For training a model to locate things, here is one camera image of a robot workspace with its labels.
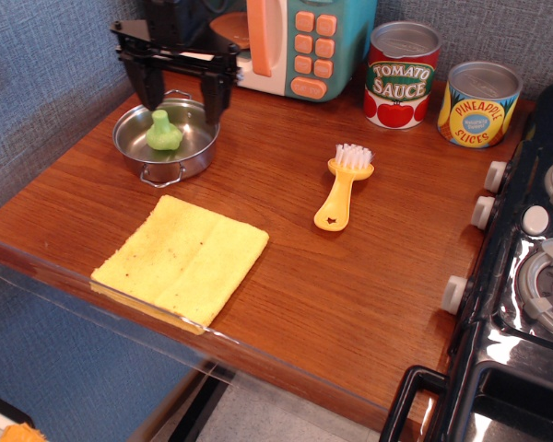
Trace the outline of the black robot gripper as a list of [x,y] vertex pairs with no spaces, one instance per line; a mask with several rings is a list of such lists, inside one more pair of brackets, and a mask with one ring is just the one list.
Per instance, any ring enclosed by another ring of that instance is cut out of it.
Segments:
[[218,124],[241,79],[240,47],[211,28],[216,12],[205,1],[144,1],[144,17],[117,20],[117,54],[143,106],[164,100],[163,71],[201,75],[206,121]]

